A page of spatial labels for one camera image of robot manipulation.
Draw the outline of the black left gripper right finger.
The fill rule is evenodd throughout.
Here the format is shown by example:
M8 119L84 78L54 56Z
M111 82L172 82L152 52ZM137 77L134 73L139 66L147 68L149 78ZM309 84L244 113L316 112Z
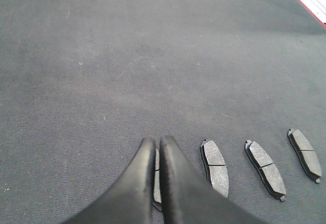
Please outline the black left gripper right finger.
M259 223L205 181L173 136L162 136L160 193L165 223Z

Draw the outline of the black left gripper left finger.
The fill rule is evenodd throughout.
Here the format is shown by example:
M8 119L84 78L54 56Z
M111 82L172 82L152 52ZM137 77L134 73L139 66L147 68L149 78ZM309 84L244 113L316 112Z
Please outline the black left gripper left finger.
M151 223L155 140L142 139L132 161L97 200L64 223Z

